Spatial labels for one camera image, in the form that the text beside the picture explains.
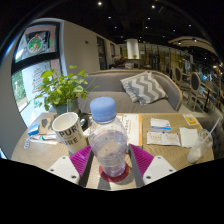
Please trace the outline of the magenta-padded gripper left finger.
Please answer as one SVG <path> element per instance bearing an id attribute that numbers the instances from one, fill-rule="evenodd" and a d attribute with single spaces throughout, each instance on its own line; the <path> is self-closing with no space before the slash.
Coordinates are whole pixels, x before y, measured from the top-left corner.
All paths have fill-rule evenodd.
<path id="1" fill-rule="evenodd" d="M 88 182 L 93 160 L 90 146 L 79 150 L 71 156 L 60 157 L 48 172 L 79 186 L 85 187 Z"/>

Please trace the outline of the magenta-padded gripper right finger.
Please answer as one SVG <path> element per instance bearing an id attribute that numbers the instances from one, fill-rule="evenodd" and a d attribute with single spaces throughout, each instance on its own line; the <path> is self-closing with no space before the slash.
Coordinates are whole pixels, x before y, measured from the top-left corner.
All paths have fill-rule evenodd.
<path id="1" fill-rule="evenodd" d="M 145 150 L 130 144 L 128 154 L 137 187 L 143 187 L 175 172 L 161 155 L 152 156 Z"/>

